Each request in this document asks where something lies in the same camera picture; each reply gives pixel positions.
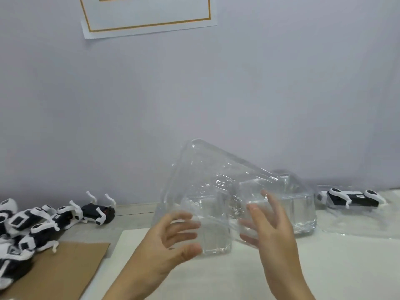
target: transparent plastic packaging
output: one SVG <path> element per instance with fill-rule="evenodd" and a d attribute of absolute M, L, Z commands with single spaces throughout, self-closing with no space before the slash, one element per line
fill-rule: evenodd
<path fill-rule="evenodd" d="M 199 139 L 183 148 L 173 167 L 153 224 L 166 212 L 191 212 L 202 223 L 197 241 L 203 254 L 229 252 L 231 230 L 257 237 L 239 219 L 251 220 L 247 203 L 269 206 L 262 189 L 282 200 L 296 233 L 315 228 L 314 192 L 289 171 L 266 171 Z"/>
<path fill-rule="evenodd" d="M 332 189 L 332 196 L 327 196 L 326 193 Z M 338 204 L 331 198 L 337 194 L 335 190 L 348 193 L 350 199 L 355 200 L 342 200 Z M 317 186 L 316 204 L 320 207 L 317 211 L 318 226 L 322 231 L 343 235 L 400 239 L 400 197 L 390 190 L 379 190 L 365 184 Z M 365 203 L 363 195 L 367 199 L 375 198 L 377 202 Z"/>

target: person's left hand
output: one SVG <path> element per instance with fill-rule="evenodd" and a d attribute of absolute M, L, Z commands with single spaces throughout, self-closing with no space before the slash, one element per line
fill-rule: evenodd
<path fill-rule="evenodd" d="M 200 227 L 192 214 L 167 214 L 147 232 L 122 272 L 114 281 L 103 300 L 138 300 L 149 296 L 179 264 L 202 253 L 198 243 L 171 248 L 175 243 L 193 240 L 195 232 L 183 232 Z"/>

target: clear plastic tray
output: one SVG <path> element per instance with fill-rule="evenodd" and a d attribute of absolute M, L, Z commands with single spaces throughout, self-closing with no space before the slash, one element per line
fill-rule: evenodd
<path fill-rule="evenodd" d="M 165 212 L 187 210 L 202 222 L 197 241 L 202 244 L 203 253 L 229 252 L 230 229 L 257 237 L 238 219 L 250 219 L 247 203 L 269 205 L 260 194 L 262 189 L 282 199 L 296 233 L 313 231 L 314 193 L 295 174 L 285 170 L 269 172 L 203 140 L 193 140 L 174 165 L 153 224 Z"/>
<path fill-rule="evenodd" d="M 392 191 L 377 192 L 386 200 L 387 205 L 377 208 L 353 206 L 351 208 L 337 208 L 332 203 L 322 204 L 319 192 L 337 188 L 341 191 L 361 191 L 367 189 L 364 186 L 346 185 L 319 185 L 316 187 L 316 204 L 318 226 L 324 232 L 338 233 L 342 235 L 382 237 L 400 239 L 400 197 Z"/>

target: paper sign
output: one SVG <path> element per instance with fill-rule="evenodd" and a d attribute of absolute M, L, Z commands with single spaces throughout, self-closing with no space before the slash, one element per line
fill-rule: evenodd
<path fill-rule="evenodd" d="M 215 0 L 80 0 L 86 39 L 217 25 Z"/>

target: hand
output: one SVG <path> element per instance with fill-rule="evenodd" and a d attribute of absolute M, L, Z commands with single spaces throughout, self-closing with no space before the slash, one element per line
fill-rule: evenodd
<path fill-rule="evenodd" d="M 260 252 L 265 277 L 277 300 L 315 300 L 304 279 L 294 238 L 293 226 L 278 200 L 261 191 L 273 208 L 273 213 L 256 204 L 247 206 L 253 223 L 240 222 L 258 232 L 258 239 L 241 234 L 240 237 L 256 246 Z"/>
<path fill-rule="evenodd" d="M 175 212 L 165 215 L 144 237 L 131 258 L 110 287 L 103 300 L 141 300 L 149 296 L 179 264 L 202 253 L 200 244 L 171 248 L 175 243 L 193 240 L 200 223 L 192 222 L 192 214 Z"/>

